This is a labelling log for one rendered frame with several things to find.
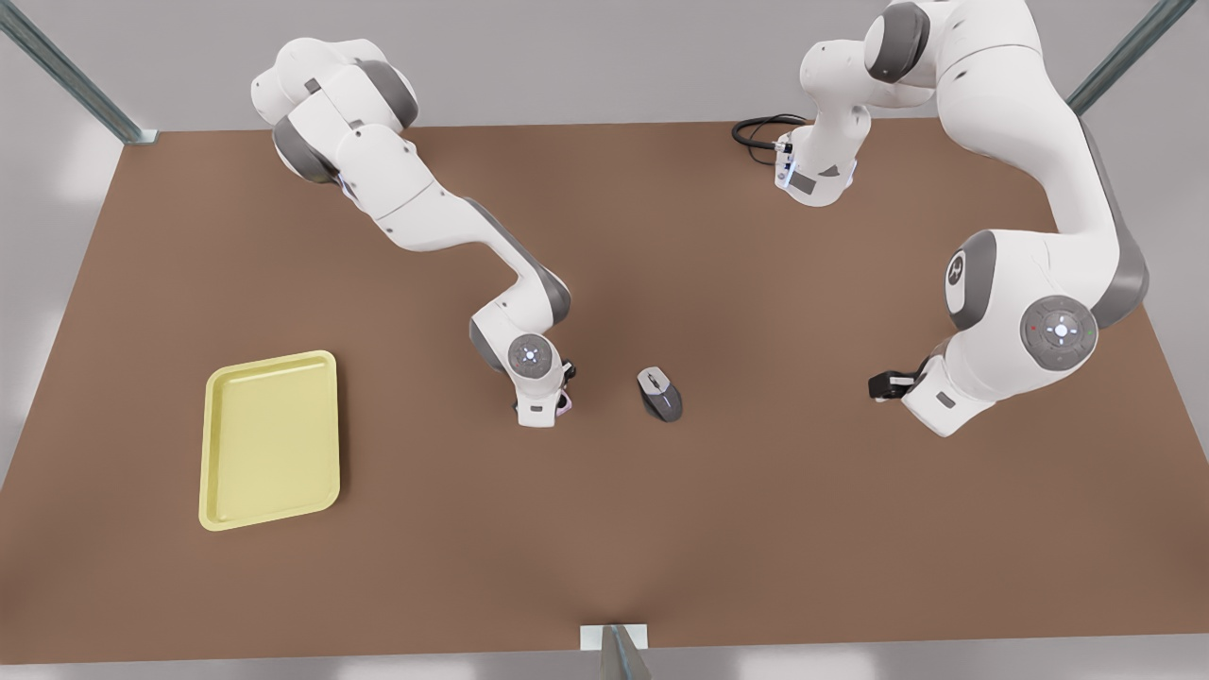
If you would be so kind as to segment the grey computer mouse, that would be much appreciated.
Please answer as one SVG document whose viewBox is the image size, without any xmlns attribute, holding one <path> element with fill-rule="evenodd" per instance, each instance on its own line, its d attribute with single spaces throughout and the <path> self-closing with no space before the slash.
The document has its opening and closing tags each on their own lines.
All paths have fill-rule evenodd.
<svg viewBox="0 0 1209 680">
<path fill-rule="evenodd" d="M 644 409 L 652 417 L 663 422 L 675 422 L 682 417 L 681 392 L 659 365 L 644 367 L 638 374 L 638 384 Z"/>
</svg>

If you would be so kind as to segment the yellow rectangular tray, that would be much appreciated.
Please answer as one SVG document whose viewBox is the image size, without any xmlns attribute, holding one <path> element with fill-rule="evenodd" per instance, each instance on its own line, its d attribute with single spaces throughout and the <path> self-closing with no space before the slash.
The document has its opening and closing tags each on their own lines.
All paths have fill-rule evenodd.
<svg viewBox="0 0 1209 680">
<path fill-rule="evenodd" d="M 206 384 L 198 521 L 245 528 L 332 507 L 341 490 L 335 356 L 216 369 Z"/>
</svg>

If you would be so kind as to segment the silver frame post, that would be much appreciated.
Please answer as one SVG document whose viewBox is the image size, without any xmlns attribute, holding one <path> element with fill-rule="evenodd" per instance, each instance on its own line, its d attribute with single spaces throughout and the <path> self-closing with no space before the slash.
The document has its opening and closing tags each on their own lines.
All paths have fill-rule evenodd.
<svg viewBox="0 0 1209 680">
<path fill-rule="evenodd" d="M 1158 0 L 1081 82 L 1066 104 L 1083 116 L 1198 0 Z"/>
<path fill-rule="evenodd" d="M 0 33 L 35 60 L 87 113 L 125 145 L 150 145 L 158 129 L 138 126 L 12 0 L 0 0 Z"/>
<path fill-rule="evenodd" d="M 598 680 L 652 680 L 646 623 L 580 626 L 580 650 L 600 653 Z"/>
</svg>

